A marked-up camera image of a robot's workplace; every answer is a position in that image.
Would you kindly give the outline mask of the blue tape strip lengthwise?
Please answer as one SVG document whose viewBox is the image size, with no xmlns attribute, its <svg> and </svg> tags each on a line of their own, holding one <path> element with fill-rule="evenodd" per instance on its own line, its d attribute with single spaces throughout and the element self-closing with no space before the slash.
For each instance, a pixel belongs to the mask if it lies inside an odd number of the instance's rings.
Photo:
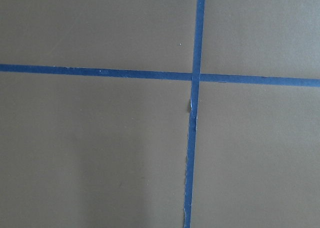
<svg viewBox="0 0 320 228">
<path fill-rule="evenodd" d="M 199 104 L 199 89 L 201 79 L 201 61 L 203 46 L 203 29 L 206 0 L 196 1 L 195 33 L 190 90 L 190 112 L 188 120 L 188 139 L 186 150 L 185 186 L 184 186 L 184 227 L 191 227 L 194 165 L 196 153 L 197 118 Z"/>
</svg>

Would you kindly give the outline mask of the blue tape strip crosswise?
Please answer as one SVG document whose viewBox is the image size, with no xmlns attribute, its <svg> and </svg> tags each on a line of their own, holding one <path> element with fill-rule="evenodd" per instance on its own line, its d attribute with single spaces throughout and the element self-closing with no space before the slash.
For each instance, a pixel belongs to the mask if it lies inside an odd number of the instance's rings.
<svg viewBox="0 0 320 228">
<path fill-rule="evenodd" d="M 191 81 L 191 73 L 1 64 L 2 72 Z M 319 87 L 319 79 L 200 74 L 201 82 Z"/>
</svg>

